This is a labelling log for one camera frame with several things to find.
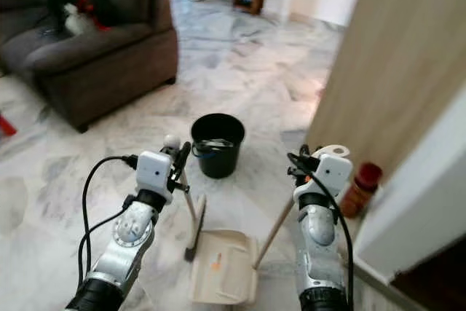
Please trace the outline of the cream long-handled dustpan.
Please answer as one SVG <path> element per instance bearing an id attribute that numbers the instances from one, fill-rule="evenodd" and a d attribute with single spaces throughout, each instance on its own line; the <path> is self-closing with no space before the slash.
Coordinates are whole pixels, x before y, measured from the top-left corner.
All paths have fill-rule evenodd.
<path id="1" fill-rule="evenodd" d="M 173 158 L 183 142 L 176 135 L 164 138 L 162 152 Z M 208 201 L 204 195 L 187 197 L 191 217 L 190 237 L 184 246 L 184 261 L 191 264 L 191 301 L 200 304 L 246 305 L 256 300 L 258 274 L 252 268 L 257 255 L 256 239 L 233 229 L 206 229 Z"/>

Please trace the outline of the black bucket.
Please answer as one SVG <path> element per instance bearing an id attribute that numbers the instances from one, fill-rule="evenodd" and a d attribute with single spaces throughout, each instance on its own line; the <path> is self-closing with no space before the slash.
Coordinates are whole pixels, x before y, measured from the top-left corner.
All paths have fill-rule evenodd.
<path id="1" fill-rule="evenodd" d="M 219 180 L 233 174 L 245 138 L 242 121 L 223 112 L 206 114 L 191 125 L 191 138 L 191 152 L 204 175 Z"/>

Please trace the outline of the red and orange bottle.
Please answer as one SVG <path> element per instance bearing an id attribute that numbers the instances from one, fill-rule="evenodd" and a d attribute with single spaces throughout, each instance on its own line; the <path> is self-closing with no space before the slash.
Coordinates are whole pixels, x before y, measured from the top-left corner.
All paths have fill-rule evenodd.
<path id="1" fill-rule="evenodd" d="M 358 217 L 379 188 L 383 169 L 373 162 L 363 162 L 343 193 L 339 209 L 348 219 Z"/>

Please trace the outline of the brown fabric sofa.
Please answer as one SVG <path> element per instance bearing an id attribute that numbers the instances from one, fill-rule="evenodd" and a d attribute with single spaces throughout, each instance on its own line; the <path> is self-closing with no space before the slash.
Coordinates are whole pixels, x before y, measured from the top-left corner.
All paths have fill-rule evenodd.
<path id="1" fill-rule="evenodd" d="M 1 71 L 79 132 L 178 74 L 170 0 L 107 1 L 116 25 L 72 35 L 56 31 L 51 0 L 0 0 Z"/>

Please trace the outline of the light wooden door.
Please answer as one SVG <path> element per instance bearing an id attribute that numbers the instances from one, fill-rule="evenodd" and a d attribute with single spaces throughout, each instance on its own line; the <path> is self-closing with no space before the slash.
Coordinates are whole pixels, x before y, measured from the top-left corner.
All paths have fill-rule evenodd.
<path id="1" fill-rule="evenodd" d="M 390 176 L 466 85 L 466 0 L 357 0 L 305 141 Z"/>

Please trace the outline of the red plastic stool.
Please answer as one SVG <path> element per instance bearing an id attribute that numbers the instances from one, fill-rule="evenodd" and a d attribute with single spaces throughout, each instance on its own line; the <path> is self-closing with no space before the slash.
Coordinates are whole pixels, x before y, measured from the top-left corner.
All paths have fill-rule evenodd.
<path id="1" fill-rule="evenodd" d="M 13 135 L 17 133 L 17 128 L 14 127 L 11 122 L 7 121 L 2 114 L 0 115 L 0 129 L 4 137 L 13 137 Z"/>

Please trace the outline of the white and red toy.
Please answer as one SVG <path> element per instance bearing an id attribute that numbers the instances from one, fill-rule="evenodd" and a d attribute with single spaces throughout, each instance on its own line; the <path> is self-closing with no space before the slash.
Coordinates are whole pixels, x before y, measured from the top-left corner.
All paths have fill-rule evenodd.
<path id="1" fill-rule="evenodd" d="M 63 5 L 64 28 L 73 36 L 89 32 L 110 31 L 109 25 L 100 20 L 93 0 L 74 0 Z"/>

